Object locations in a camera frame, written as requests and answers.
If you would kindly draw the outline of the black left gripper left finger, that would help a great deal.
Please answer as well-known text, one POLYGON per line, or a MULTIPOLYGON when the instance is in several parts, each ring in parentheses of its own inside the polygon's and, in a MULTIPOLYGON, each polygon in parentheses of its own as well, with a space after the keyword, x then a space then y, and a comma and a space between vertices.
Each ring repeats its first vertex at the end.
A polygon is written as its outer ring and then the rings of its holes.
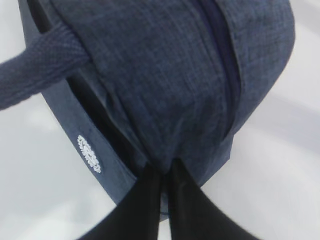
POLYGON ((96 240, 156 240, 160 220, 161 177, 146 165, 129 193, 97 227, 96 240))

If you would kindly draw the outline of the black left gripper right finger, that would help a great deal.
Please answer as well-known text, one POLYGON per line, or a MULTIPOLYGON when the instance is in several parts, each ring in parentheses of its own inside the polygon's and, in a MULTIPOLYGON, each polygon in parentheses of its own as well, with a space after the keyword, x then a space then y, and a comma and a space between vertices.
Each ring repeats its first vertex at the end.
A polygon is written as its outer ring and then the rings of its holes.
POLYGON ((256 240, 204 194, 182 160, 167 174, 168 212, 173 240, 256 240))

